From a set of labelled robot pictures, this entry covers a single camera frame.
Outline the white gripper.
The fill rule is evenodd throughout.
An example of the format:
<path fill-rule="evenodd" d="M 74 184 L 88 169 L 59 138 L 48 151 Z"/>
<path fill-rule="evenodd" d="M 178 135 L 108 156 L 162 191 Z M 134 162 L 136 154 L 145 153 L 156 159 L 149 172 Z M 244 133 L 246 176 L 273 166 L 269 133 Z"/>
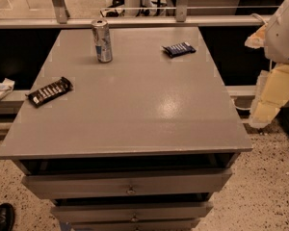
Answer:
<path fill-rule="evenodd" d="M 289 101 L 289 0 L 283 1 L 268 25 L 262 25 L 246 39 L 245 46 L 264 46 L 266 58 L 280 63 L 273 70 L 260 73 L 251 102 L 249 125 L 264 128 Z"/>

